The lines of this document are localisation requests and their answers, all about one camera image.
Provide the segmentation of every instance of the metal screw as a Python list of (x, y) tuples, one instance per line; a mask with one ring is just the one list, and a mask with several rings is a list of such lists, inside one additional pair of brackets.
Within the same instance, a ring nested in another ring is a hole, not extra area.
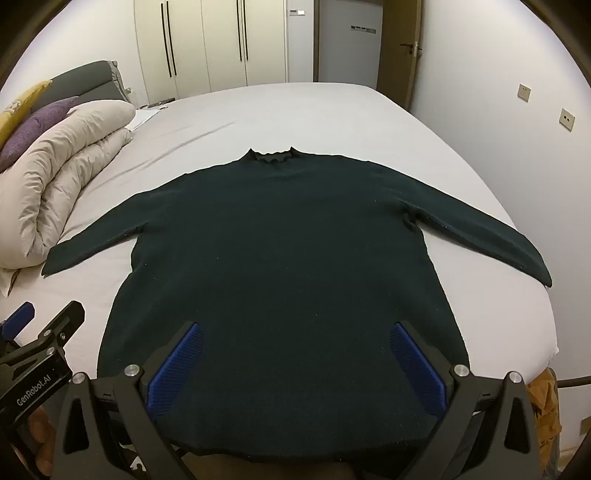
[(135, 364), (128, 365), (124, 372), (127, 377), (135, 377), (139, 373), (139, 367)]
[(523, 378), (521, 378), (521, 375), (519, 373), (511, 372), (509, 374), (509, 380), (511, 380), (513, 383), (521, 383)]
[(76, 375), (74, 375), (72, 377), (72, 383), (75, 383), (76, 385), (81, 384), (86, 378), (86, 375), (82, 372), (78, 372)]
[(466, 365), (456, 365), (453, 367), (453, 371), (458, 377), (467, 377), (470, 373), (470, 369)]

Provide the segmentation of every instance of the orange cloth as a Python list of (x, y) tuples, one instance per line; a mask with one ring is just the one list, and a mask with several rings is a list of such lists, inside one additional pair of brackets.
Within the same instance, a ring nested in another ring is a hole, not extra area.
[(533, 382), (527, 385), (531, 403), (534, 407), (535, 429), (540, 447), (542, 471), (550, 461), (554, 439), (562, 430), (558, 419), (558, 395), (556, 379), (550, 368), (544, 370)]

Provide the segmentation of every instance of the dark green sweater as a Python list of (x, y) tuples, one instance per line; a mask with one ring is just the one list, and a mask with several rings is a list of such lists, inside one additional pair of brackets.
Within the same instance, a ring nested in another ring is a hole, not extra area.
[(134, 195), (51, 249), (43, 274), (138, 235), (99, 376), (142, 364), (194, 320), (203, 353), (158, 419), (174, 443), (341, 458), (434, 424), (390, 351), (394, 323), (468, 364), (417, 221), (551, 284), (506, 224), (390, 168), (294, 149), (250, 151)]

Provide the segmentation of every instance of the black wardrobe handle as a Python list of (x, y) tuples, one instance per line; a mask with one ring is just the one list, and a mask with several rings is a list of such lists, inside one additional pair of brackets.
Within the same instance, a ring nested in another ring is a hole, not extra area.
[(242, 0), (242, 14), (244, 15), (244, 53), (248, 61), (248, 35), (246, 34), (246, 0)]
[(236, 0), (236, 23), (238, 26), (238, 51), (240, 52), (240, 61), (242, 61), (242, 42), (240, 41), (240, 8), (238, 7), (238, 0)]
[(164, 36), (164, 49), (166, 51), (166, 63), (168, 64), (168, 75), (170, 78), (173, 77), (173, 73), (170, 71), (170, 59), (168, 58), (168, 47), (166, 46), (166, 28), (164, 27), (164, 4), (160, 4), (160, 14), (162, 15), (162, 35)]
[(170, 40), (170, 56), (173, 58), (174, 76), (177, 76), (177, 64), (174, 61), (174, 50), (173, 50), (173, 36), (170, 33), (170, 13), (168, 11), (168, 1), (166, 2), (166, 19), (168, 20), (168, 39)]

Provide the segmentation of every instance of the light switch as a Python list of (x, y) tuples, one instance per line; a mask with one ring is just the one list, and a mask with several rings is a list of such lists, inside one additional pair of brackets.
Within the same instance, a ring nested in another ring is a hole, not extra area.
[(519, 85), (519, 91), (517, 92), (517, 96), (519, 98), (525, 100), (526, 102), (529, 102), (530, 101), (530, 94), (531, 94), (531, 88), (526, 87), (523, 84)]
[(563, 108), (562, 113), (560, 114), (560, 123), (563, 124), (569, 130), (572, 130), (574, 125), (574, 115), (570, 112), (567, 112)]

